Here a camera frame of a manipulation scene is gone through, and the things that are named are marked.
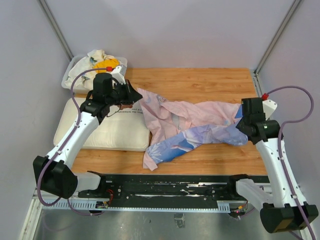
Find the cream bear print pillow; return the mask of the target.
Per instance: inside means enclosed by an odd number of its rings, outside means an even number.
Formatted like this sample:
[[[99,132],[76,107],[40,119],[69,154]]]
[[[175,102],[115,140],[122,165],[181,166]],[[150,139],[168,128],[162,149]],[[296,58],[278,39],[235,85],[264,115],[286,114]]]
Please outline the cream bear print pillow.
[[[88,137],[83,149],[144,152],[149,146],[150,131],[138,102],[119,110],[110,108],[109,117]]]

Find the blue pink snowflake pillowcase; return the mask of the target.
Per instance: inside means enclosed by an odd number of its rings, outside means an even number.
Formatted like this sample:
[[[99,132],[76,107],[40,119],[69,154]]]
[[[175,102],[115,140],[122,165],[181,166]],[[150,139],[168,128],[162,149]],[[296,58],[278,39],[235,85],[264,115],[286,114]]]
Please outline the blue pink snowflake pillowcase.
[[[204,144],[243,146],[248,137],[236,125],[242,117],[239,103],[169,101],[139,88],[146,127],[152,134],[142,166],[151,171]]]

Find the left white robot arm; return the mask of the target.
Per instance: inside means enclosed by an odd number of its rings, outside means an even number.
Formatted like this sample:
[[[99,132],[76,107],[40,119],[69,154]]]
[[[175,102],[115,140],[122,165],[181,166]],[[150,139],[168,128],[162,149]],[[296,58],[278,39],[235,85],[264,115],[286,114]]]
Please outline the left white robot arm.
[[[34,159],[37,194],[45,191],[59,199],[69,199],[76,192],[89,190],[96,198],[103,197],[107,185],[101,174],[91,171],[75,174],[73,163],[88,137],[108,117],[112,106],[132,106],[142,98],[129,80],[120,79],[115,73],[98,73],[85,101],[75,106],[77,118],[65,136],[45,156]]]

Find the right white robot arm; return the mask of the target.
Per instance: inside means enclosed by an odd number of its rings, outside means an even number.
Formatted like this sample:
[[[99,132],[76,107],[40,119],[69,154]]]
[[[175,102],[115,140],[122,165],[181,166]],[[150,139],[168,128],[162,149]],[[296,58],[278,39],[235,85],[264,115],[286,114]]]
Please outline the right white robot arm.
[[[242,118],[236,128],[248,137],[260,153],[271,186],[266,193],[246,174],[232,176],[226,188],[232,200],[244,197],[259,211],[260,220],[268,233],[301,231],[309,227],[319,211],[308,204],[302,194],[287,157],[281,127],[269,116],[277,104],[260,97],[241,101]]]

